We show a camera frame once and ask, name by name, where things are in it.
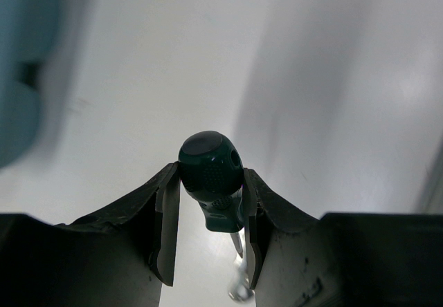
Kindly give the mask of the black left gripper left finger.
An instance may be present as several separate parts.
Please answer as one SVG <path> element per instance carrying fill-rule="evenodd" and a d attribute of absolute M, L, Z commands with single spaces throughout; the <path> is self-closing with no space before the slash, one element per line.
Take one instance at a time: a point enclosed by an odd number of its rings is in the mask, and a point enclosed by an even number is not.
<path fill-rule="evenodd" d="M 71 224 L 1 215 L 2 306 L 158 306 L 174 281 L 176 163 Z"/>

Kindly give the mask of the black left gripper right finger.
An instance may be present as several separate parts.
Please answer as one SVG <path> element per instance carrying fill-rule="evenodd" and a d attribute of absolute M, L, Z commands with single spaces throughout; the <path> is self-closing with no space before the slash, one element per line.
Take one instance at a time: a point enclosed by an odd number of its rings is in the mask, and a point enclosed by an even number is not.
<path fill-rule="evenodd" d="M 442 217 L 314 218 L 244 170 L 250 287 L 258 306 L 441 306 Z"/>

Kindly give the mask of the green stubby screwdriver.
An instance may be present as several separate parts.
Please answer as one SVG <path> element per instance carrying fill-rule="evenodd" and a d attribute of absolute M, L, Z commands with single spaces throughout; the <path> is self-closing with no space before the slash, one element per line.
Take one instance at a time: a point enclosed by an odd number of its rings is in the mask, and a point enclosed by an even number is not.
<path fill-rule="evenodd" d="M 233 143 L 217 131 L 201 131 L 182 144 L 179 155 L 181 182 L 198 202 L 206 229 L 229 234 L 239 257 L 237 276 L 229 288 L 229 297 L 238 303 L 253 297 L 248 288 L 244 243 L 244 169 Z"/>

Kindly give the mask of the teal four-compartment tray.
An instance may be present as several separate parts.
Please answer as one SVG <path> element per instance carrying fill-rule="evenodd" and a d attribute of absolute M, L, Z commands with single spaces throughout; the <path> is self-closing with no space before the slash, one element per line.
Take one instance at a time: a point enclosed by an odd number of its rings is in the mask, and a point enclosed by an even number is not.
<path fill-rule="evenodd" d="M 1 166 L 32 145 L 40 120 L 39 70 L 55 43 L 61 0 L 1 0 Z"/>

